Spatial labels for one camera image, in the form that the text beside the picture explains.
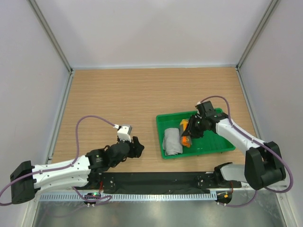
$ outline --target green plastic bin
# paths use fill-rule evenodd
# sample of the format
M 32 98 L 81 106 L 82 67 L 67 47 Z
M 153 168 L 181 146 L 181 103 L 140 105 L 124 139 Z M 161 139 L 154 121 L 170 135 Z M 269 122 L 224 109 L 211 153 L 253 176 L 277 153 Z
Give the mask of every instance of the green plastic bin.
M 218 113 L 222 113 L 222 109 L 216 108 Z M 159 143 L 162 157 L 165 159 L 188 157 L 194 155 L 204 155 L 210 153 L 220 153 L 224 151 L 235 150 L 236 148 L 225 138 L 215 134 L 212 131 L 205 131 L 204 136 L 198 139 L 192 139 L 190 148 L 183 147 L 183 154 L 166 156 L 162 146 L 164 131 L 168 128 L 179 128 L 180 122 L 183 119 L 189 119 L 191 115 L 196 114 L 196 111 L 162 114 L 156 117 Z

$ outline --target white wall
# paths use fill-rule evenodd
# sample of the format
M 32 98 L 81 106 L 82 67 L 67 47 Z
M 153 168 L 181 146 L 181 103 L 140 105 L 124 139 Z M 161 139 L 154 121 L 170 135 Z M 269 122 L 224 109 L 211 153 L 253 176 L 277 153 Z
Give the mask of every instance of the white wall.
M 45 162 L 68 72 L 27 1 L 0 1 L 0 34 L 2 189 L 21 162 Z M 10 201 L 10 189 L 0 201 Z M 21 226 L 26 207 L 0 207 L 0 226 Z
M 282 0 L 241 69 L 262 136 L 279 144 L 294 174 L 289 195 L 297 218 L 303 210 L 302 9 L 303 1 Z
M 72 67 L 238 63 L 270 0 L 37 0 Z

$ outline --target wooden tabletop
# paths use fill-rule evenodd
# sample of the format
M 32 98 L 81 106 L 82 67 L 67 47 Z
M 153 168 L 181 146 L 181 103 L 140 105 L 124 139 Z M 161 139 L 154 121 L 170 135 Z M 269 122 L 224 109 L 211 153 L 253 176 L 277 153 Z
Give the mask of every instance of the wooden tabletop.
M 98 115 L 114 124 L 130 124 L 132 136 L 145 146 L 140 158 L 128 158 L 111 172 L 213 171 L 225 163 L 244 163 L 239 151 L 176 159 L 163 159 L 156 116 L 195 110 L 205 97 L 221 95 L 231 106 L 235 122 L 255 134 L 234 68 L 78 70 L 65 108 L 53 163 L 76 154 L 75 125 L 85 115 Z M 215 108 L 227 111 L 223 100 L 212 99 Z M 80 154 L 116 143 L 116 130 L 98 119 L 79 126 Z

